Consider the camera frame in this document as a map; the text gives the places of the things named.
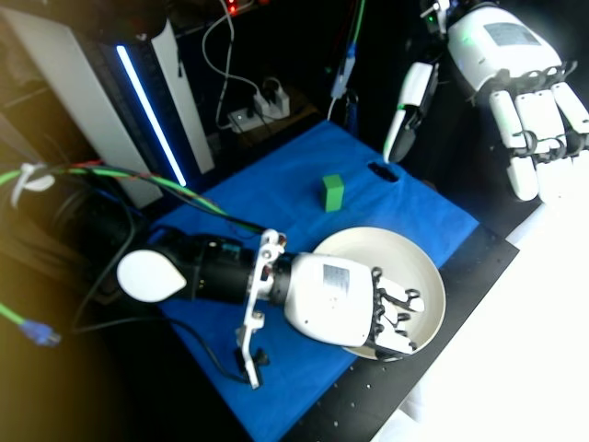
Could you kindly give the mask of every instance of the blue cloth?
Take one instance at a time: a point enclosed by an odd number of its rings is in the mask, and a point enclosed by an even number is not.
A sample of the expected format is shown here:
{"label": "blue cloth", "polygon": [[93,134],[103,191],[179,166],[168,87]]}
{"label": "blue cloth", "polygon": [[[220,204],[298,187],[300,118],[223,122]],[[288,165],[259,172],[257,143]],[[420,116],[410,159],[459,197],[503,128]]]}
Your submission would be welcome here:
{"label": "blue cloth", "polygon": [[[205,194],[229,214],[275,228],[288,237],[287,249],[310,251],[329,235],[348,227],[382,227],[411,239],[441,266],[470,235],[477,222],[402,168],[387,166],[395,183],[367,165],[383,165],[380,156],[339,127],[323,122],[288,145],[224,181]],[[344,185],[343,208],[326,214],[322,177],[338,173]],[[208,232],[237,237],[235,227],[189,206],[160,220],[186,233]],[[239,230],[239,235],[247,235]],[[259,238],[244,240],[251,248]],[[279,308],[259,303],[264,329],[254,335],[252,353],[264,349],[271,360],[261,368],[264,385],[251,390],[222,377],[203,349],[184,330],[177,332],[237,419],[256,441],[274,441],[305,413],[353,362],[337,346],[307,339],[290,327]],[[235,329],[244,309],[211,301],[170,300],[161,304],[170,318],[192,325],[219,360],[234,373]]]}

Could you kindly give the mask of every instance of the green block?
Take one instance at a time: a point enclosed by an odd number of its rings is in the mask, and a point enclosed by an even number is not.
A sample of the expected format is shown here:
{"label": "green block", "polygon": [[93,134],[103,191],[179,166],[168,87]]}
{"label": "green block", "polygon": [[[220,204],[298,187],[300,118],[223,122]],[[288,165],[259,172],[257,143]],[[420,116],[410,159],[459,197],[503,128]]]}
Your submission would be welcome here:
{"label": "green block", "polygon": [[335,212],[341,209],[343,189],[340,175],[323,177],[323,207],[326,212]]}

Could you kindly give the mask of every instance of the power strip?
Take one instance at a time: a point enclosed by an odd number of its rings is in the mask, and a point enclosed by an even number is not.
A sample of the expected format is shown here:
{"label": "power strip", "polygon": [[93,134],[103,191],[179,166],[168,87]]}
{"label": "power strip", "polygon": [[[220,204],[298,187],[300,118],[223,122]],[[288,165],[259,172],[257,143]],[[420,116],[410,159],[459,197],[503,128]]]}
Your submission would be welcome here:
{"label": "power strip", "polygon": [[281,87],[276,91],[276,100],[274,103],[270,103],[262,95],[256,94],[254,95],[254,106],[256,111],[251,116],[248,115],[251,113],[249,108],[243,108],[229,113],[229,121],[231,122],[231,130],[233,132],[241,134],[251,131],[275,120],[287,118],[291,114],[290,98]]}

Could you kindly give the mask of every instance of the white plate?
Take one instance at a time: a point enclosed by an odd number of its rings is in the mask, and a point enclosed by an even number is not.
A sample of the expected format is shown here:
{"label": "white plate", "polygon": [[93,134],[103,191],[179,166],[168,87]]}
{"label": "white plate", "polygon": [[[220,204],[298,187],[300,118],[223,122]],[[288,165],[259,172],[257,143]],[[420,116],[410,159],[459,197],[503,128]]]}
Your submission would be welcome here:
{"label": "white plate", "polygon": [[[411,319],[405,322],[409,337],[417,345],[416,353],[440,330],[445,314],[442,276],[425,252],[408,239],[382,228],[355,227],[325,239],[314,252],[347,258],[370,268],[380,267],[386,278],[405,288],[419,290],[425,311],[411,312]],[[355,355],[376,359],[372,348],[344,348]]]}

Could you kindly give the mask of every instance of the white light bar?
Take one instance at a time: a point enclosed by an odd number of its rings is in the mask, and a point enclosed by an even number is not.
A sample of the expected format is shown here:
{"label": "white light bar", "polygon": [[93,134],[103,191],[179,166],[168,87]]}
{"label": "white light bar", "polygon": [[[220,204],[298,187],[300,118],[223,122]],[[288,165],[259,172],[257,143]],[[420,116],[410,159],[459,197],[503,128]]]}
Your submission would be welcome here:
{"label": "white light bar", "polygon": [[141,102],[141,105],[144,108],[145,114],[147,115],[147,119],[149,120],[152,127],[154,128],[154,132],[156,133],[157,140],[159,141],[159,144],[161,144],[162,149],[164,149],[164,153],[166,154],[167,161],[169,161],[169,164],[172,167],[172,170],[174,170],[174,174],[176,175],[176,179],[178,180],[178,182],[181,186],[186,186],[186,180],[184,179],[184,175],[182,175],[182,171],[180,170],[180,167],[178,165],[178,161],[176,161],[176,158],[174,157],[174,154],[172,153],[172,149],[170,148],[169,144],[167,143],[167,139],[166,139],[166,136],[164,135],[164,131],[162,131],[162,128],[159,125],[159,121],[157,120],[156,115],[154,114],[154,110],[151,107],[149,100],[147,99],[144,88],[143,88],[143,86],[141,86],[141,82],[139,81],[139,77],[137,76],[137,73],[135,72],[135,68],[133,67],[133,64],[131,63],[131,58],[129,58],[129,54],[127,53],[127,50],[124,48],[124,46],[117,46],[117,53],[119,54],[119,58],[122,61],[122,65],[124,66],[125,71],[127,72],[127,76],[131,80],[131,84],[133,85],[133,88],[135,89],[135,93],[137,94],[137,97],[139,98],[139,101]]}

